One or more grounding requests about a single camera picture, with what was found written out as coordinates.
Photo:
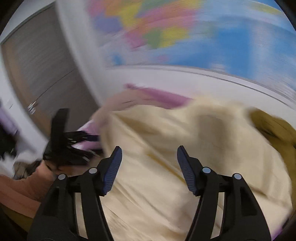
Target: door handle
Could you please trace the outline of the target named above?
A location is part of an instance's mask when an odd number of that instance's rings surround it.
[[[36,111],[36,106],[38,105],[37,101],[35,101],[34,103],[31,103],[29,106],[28,106],[28,111],[31,115],[33,115]]]

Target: white wall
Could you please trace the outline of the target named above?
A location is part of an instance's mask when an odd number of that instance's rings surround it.
[[[16,12],[13,14],[2,34],[0,35],[0,42],[22,21],[40,10],[41,8],[52,3],[52,0],[24,0]],[[35,149],[38,157],[42,157],[44,147],[47,140],[44,135],[36,128],[29,116],[25,113],[20,104],[15,92],[10,84],[7,72],[3,63],[2,53],[0,54],[0,99],[6,111],[15,120],[22,138]],[[13,162],[0,162],[1,173],[12,174]]]
[[[106,69],[84,0],[58,0],[62,30],[88,86],[104,103],[126,83],[193,97],[197,93],[233,99],[279,116],[296,128],[295,103],[247,80],[196,68],[123,66]]]

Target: gray door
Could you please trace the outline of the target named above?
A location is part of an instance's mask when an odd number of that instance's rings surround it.
[[[47,136],[58,109],[70,108],[66,131],[78,129],[97,110],[68,50],[54,4],[21,24],[2,44],[2,53],[17,96],[26,109],[36,101],[28,114]]]

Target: beige fabric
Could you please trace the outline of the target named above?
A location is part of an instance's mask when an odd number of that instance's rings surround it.
[[[176,160],[180,145],[219,174],[241,173],[272,235],[291,211],[285,165],[249,124],[240,104],[198,97],[176,110],[135,106],[113,112],[101,138],[106,156],[117,145],[123,150],[113,188],[101,199],[115,240],[185,239],[198,200],[188,191]],[[214,236],[221,218],[219,208]]]

